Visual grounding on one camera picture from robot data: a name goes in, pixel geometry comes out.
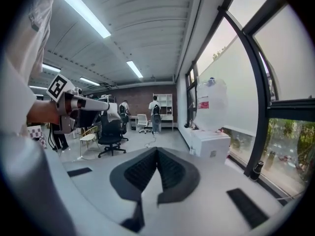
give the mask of office chair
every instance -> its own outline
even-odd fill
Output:
[[[121,131],[121,121],[113,120],[108,122],[107,116],[101,116],[102,123],[102,136],[98,140],[99,144],[109,145],[109,147],[105,147],[104,151],[98,154],[98,157],[108,151],[112,151],[112,156],[114,155],[114,150],[123,151],[126,153],[125,149],[120,148],[120,142],[122,140],[122,131]]]
[[[144,133],[146,134],[147,131],[151,132],[150,129],[146,128],[148,127],[150,121],[147,119],[147,116],[144,114],[138,114],[138,126],[143,126],[143,128],[141,130],[139,130],[139,133],[141,133],[142,131],[144,131]]]
[[[121,131],[122,131],[122,139],[129,141],[128,138],[126,138],[126,137],[123,136],[125,133],[127,133],[128,116],[127,116],[126,114],[120,114],[120,118],[121,118],[121,120],[122,120],[122,128],[121,128]]]

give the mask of person's arm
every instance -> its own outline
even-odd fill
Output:
[[[36,100],[27,115],[27,121],[59,124],[56,103],[54,101]]]

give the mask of white box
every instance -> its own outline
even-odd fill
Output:
[[[208,157],[224,164],[228,155],[231,138],[221,132],[192,130],[190,154]]]

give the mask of plastic bag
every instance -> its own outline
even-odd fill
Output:
[[[227,112],[226,84],[222,79],[198,81],[197,113],[193,123],[201,130],[217,131],[225,125]]]

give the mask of tree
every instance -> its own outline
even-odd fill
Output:
[[[213,56],[212,56],[213,61],[215,61],[215,60],[216,60],[216,59],[220,56],[221,52],[223,52],[225,48],[226,48],[226,46],[224,46],[224,47],[221,49],[221,51],[220,51],[220,50],[219,50],[219,51],[217,51],[217,53],[216,53],[216,54],[215,54],[215,53],[213,53]]]

